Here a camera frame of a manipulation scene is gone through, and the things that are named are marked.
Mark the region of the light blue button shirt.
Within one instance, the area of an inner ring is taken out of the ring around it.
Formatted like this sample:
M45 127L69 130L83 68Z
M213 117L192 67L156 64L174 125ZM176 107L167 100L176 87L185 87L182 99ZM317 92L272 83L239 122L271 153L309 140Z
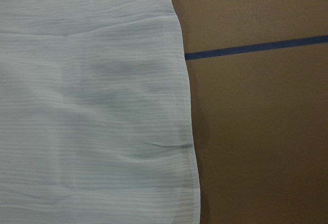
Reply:
M172 0L1 0L1 223L199 223Z

